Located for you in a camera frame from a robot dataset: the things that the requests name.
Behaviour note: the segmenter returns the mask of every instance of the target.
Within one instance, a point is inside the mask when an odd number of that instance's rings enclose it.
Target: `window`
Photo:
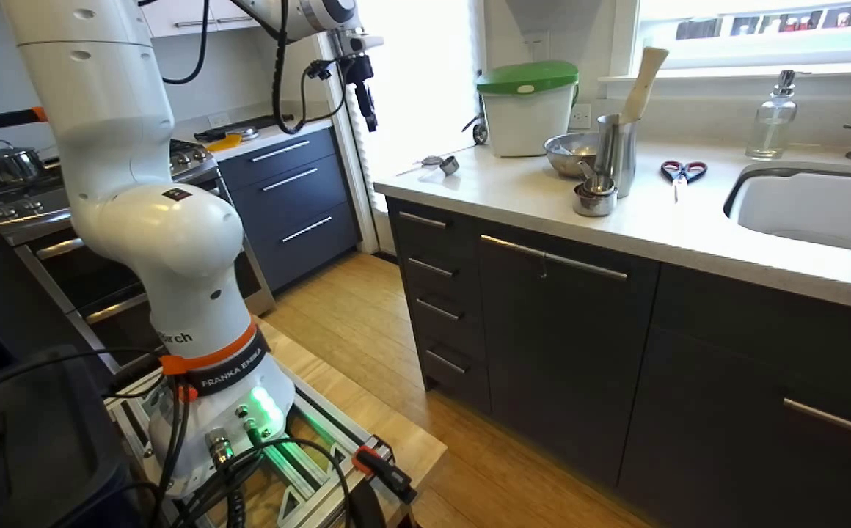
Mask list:
[[[364,30],[384,37],[370,49],[378,129],[356,113],[361,162],[370,178],[411,171],[425,154],[471,146],[460,131],[480,113],[483,0],[364,0]]]
[[[641,0],[638,31],[666,69],[851,63],[851,0]]]

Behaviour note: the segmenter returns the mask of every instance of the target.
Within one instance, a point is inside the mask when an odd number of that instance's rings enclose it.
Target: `lid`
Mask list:
[[[534,93],[575,83],[578,66],[571,62],[525,62],[487,69],[477,80],[477,87],[483,93]]]

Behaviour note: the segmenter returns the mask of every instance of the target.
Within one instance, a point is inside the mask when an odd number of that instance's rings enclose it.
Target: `stainless steel pot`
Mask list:
[[[0,185],[26,185],[41,175],[44,163],[35,150],[0,140]]]

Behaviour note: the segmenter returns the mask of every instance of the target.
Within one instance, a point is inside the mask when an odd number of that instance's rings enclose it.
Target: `scissors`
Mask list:
[[[664,162],[662,175],[673,181],[673,200],[681,203],[685,185],[692,185],[695,178],[707,175],[704,162]]]

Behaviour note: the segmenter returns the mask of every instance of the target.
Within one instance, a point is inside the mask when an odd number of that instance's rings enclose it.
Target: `bottle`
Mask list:
[[[798,116],[795,102],[795,69],[782,69],[769,100],[757,105],[754,129],[747,154],[748,157],[782,157],[791,140],[791,125]]]

